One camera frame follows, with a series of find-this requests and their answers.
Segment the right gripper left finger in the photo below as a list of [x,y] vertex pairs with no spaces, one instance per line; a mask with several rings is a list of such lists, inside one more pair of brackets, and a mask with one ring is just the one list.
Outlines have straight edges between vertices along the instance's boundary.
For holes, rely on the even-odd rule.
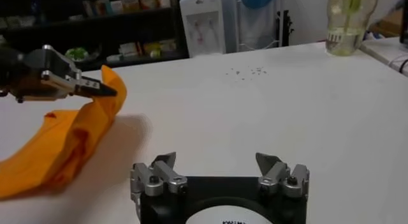
[[176,152],[172,152],[156,156],[149,166],[134,163],[130,175],[131,196],[137,197],[144,193],[149,197],[157,197],[164,193],[165,186],[172,194],[185,193],[187,177],[174,171],[175,160]]

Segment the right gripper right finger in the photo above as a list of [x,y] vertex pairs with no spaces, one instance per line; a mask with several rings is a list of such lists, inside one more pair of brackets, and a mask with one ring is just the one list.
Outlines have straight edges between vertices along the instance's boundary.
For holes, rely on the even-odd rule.
[[267,195],[282,193],[289,198],[308,198],[310,171],[302,164],[291,170],[279,157],[256,153],[256,161],[262,176],[259,188]]

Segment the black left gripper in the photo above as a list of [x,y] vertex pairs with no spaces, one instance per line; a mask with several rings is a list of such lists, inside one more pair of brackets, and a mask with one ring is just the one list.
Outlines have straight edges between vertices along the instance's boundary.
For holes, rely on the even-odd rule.
[[50,45],[29,53],[1,48],[1,96],[18,102],[55,101],[61,92],[87,98],[116,96],[102,81],[82,75],[75,62]]

